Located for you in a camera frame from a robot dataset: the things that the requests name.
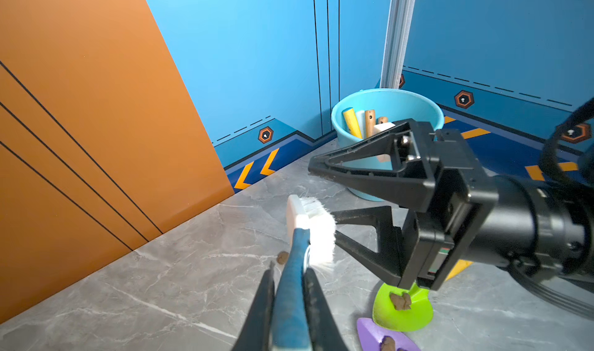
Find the scrub brush blue white handle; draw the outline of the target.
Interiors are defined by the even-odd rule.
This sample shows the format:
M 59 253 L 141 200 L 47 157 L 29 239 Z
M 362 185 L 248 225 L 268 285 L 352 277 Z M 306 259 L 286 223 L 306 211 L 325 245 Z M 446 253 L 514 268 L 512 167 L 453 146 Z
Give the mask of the scrub brush blue white handle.
M 332 214 L 315 197 L 291 195 L 286 208 L 291 249 L 275 293 L 271 341 L 273 350 L 311 350 L 306 316 L 305 273 L 334 269 L 335 232 Z

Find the purple trowel pink handle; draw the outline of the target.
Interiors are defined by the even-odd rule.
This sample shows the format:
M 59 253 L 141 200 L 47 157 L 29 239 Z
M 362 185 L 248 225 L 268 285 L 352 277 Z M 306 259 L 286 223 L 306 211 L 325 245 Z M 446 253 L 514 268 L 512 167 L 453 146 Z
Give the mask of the purple trowel pink handle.
M 357 320 L 357 334 L 363 351 L 421 350 L 404 333 L 382 328 L 370 318 L 359 318 Z

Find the light blue scoop trowel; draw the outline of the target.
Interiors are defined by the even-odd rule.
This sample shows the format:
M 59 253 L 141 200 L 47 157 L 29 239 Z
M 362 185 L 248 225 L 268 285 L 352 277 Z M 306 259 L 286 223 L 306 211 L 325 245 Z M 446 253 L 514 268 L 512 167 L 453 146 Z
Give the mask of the light blue scoop trowel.
M 377 135 L 382 133 L 383 131 L 387 131 L 388 129 L 394 128 L 395 124 L 391 122 L 380 123 L 374 126 L 372 134 Z

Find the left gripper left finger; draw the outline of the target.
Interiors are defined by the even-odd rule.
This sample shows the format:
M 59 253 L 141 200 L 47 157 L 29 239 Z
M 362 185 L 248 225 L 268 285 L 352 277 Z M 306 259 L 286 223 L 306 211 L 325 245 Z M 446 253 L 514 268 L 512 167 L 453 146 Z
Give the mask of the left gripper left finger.
M 261 277 L 255 297 L 244 321 L 233 351 L 270 350 L 272 313 L 275 303 L 275 262 L 269 265 Z

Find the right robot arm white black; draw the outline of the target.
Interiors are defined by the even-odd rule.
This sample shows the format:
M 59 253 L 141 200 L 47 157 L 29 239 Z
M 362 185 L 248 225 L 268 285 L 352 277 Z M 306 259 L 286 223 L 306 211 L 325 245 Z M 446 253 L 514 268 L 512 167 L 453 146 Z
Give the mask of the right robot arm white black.
M 500 267 L 538 298 L 593 317 L 591 304 L 545 285 L 561 278 L 593 289 L 593 153 L 580 158 L 583 181 L 558 164 L 558 141 L 593 117 L 593 103 L 574 111 L 544 144 L 546 182 L 488 176 L 456 130 L 398 122 L 369 139 L 313 157 L 309 172 L 405 208 L 403 227 L 384 207 L 335 213 L 338 224 L 368 224 L 377 251 L 339 234 L 336 242 L 388 285 L 439 289 L 461 260 Z

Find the green leaf trowel yellow handle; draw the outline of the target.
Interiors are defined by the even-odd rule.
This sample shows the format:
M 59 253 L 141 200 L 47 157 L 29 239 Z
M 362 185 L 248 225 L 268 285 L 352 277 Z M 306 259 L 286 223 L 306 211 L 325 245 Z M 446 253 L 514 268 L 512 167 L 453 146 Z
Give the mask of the green leaf trowel yellow handle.
M 414 284 L 409 290 L 383 284 L 374 300 L 372 319 L 382 328 L 396 332 L 414 332 L 433 320 L 429 290 Z

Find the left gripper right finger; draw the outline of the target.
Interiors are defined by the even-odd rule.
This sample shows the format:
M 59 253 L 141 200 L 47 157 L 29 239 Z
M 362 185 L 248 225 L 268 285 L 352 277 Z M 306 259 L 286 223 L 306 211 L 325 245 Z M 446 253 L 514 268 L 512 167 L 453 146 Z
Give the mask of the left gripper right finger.
M 347 345 L 340 335 L 315 271 L 312 268 L 306 269 L 303 280 L 306 318 L 312 349 L 347 351 Z

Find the green pointed shovel wooden handle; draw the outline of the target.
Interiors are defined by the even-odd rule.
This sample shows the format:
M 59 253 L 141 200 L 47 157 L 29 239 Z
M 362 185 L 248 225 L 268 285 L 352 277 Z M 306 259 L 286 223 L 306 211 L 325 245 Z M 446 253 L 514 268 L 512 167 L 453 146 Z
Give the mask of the green pointed shovel wooden handle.
M 374 128 L 376 125 L 376 114 L 375 110 L 365 111 L 365 133 L 366 137 L 369 138 L 374 134 Z

